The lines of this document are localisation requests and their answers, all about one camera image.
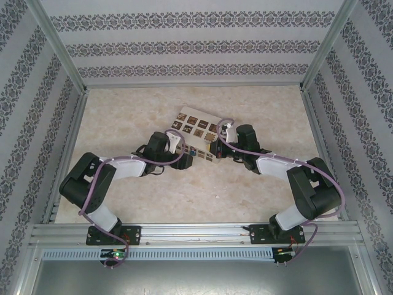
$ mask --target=beige surface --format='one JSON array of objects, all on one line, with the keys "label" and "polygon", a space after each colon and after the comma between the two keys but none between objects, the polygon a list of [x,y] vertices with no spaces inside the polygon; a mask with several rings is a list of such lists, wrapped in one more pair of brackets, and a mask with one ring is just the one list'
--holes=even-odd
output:
[{"label": "beige surface", "polygon": [[[71,166],[84,152],[125,155],[163,132],[183,106],[252,124],[261,148],[299,159],[318,156],[297,86],[128,88],[90,91]],[[106,205],[123,222],[268,221],[293,204],[289,185],[225,159],[195,158],[184,171],[113,182]],[[85,222],[61,199],[56,223]]]}]

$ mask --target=damask pattern stripe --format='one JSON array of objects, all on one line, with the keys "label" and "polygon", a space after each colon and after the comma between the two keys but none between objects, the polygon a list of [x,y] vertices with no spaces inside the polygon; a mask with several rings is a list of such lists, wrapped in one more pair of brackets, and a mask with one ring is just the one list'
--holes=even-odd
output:
[{"label": "damask pattern stripe", "polygon": [[52,91],[60,67],[60,60],[54,55],[48,65],[41,86],[38,88],[36,97],[34,97],[25,123],[23,123],[23,127],[20,130],[20,136],[17,139],[15,149],[11,152],[9,160],[7,161],[8,165],[0,178],[0,221],[2,220],[3,214],[6,212],[7,203],[14,191],[14,186],[19,177],[21,166],[25,161],[30,144],[36,134],[38,123],[44,112],[46,102]]},{"label": "damask pattern stripe", "polygon": [[386,0],[362,0],[362,5],[393,50],[393,8]]},{"label": "damask pattern stripe", "polygon": [[[17,258],[20,254],[20,247],[22,246],[23,239],[25,238],[26,230],[28,227],[28,223],[31,219],[31,214],[35,206],[36,199],[39,196],[41,183],[44,179],[50,156],[52,155],[52,150],[55,145],[57,133],[61,126],[61,121],[63,119],[67,103],[70,99],[72,88],[73,84],[71,82],[71,79],[68,77],[61,91],[61,95],[59,97],[55,112],[53,113],[53,117],[50,121],[50,125],[47,130],[45,140],[42,144],[36,166],[34,167],[33,174],[31,175],[31,181],[29,182],[26,195],[23,198],[23,205],[20,207],[20,211],[18,213],[18,220],[15,223],[15,228],[12,231],[11,240],[9,240],[9,246],[5,252],[5,259],[2,260],[2,267],[0,269],[0,273],[2,274],[2,276],[0,277],[0,294],[7,294],[7,288],[10,286],[11,278],[15,270],[14,268],[18,261]],[[72,118],[74,117],[76,106],[77,103],[74,107]],[[64,151],[65,142],[66,139],[64,140],[61,156]]]},{"label": "damask pattern stripe", "polygon": [[83,78],[146,76],[213,76],[213,75],[303,75],[307,64],[221,64],[161,66],[96,66],[78,68]]},{"label": "damask pattern stripe", "polygon": [[0,13],[0,52],[6,46],[14,29],[27,10],[24,0],[9,0]]},{"label": "damask pattern stripe", "polygon": [[12,114],[15,103],[19,100],[22,89],[25,87],[27,78],[36,64],[38,56],[46,43],[46,37],[41,28],[37,26],[26,48],[17,62],[15,70],[4,86],[0,97],[0,136],[7,125],[9,116]]},{"label": "damask pattern stripe", "polygon": [[51,17],[59,32],[164,28],[303,27],[326,28],[333,11],[220,11],[146,14],[95,14]]},{"label": "damask pattern stripe", "polygon": [[319,41],[177,41],[67,45],[71,57],[206,53],[316,53]]},{"label": "damask pattern stripe", "polygon": [[346,22],[341,35],[350,49],[357,67],[362,71],[363,78],[374,95],[385,121],[389,128],[393,128],[393,91],[389,88],[386,78],[381,74],[381,70],[378,69],[371,52],[351,20]]},{"label": "damask pattern stripe", "polygon": [[[327,89],[326,83],[319,72],[314,80],[317,87],[321,100],[324,104],[325,111],[332,106],[332,98],[330,97],[329,91]],[[316,108],[314,106],[313,100],[311,100],[311,105],[313,106],[314,112],[316,114]],[[366,224],[367,232],[370,234],[370,240],[373,245],[373,249],[376,252],[376,258],[379,260],[379,267],[385,274],[384,279],[387,281],[388,289],[393,293],[393,261],[392,254],[389,252],[389,246],[384,240],[384,235],[381,233],[381,225],[378,222],[376,216],[376,211],[370,203],[370,198],[368,192],[365,189],[364,180],[357,167],[356,161],[352,154],[352,149],[348,144],[347,136],[344,132],[344,128],[340,123],[337,115],[331,114],[328,116],[330,127],[332,128],[334,137],[337,142],[338,150],[341,153],[341,159],[344,162],[345,170],[348,174],[349,182],[351,183],[354,196],[360,208],[360,213],[364,218]],[[322,131],[321,123],[317,118],[319,129]],[[332,157],[329,153],[330,162],[333,164]]]},{"label": "damask pattern stripe", "polygon": [[[357,134],[360,137],[360,142],[363,144],[366,156],[370,159],[369,162],[375,174],[375,178],[378,180],[379,188],[383,191],[382,194],[386,198],[385,202],[391,209],[391,214],[393,214],[393,175],[390,174],[391,171],[387,168],[386,159],[380,151],[379,144],[376,142],[370,123],[368,123],[364,110],[334,50],[331,50],[326,56],[326,62],[336,80],[337,87],[340,89],[345,105],[348,108],[349,115],[355,123]],[[337,116],[338,114],[333,107],[327,110],[327,115]]]}]

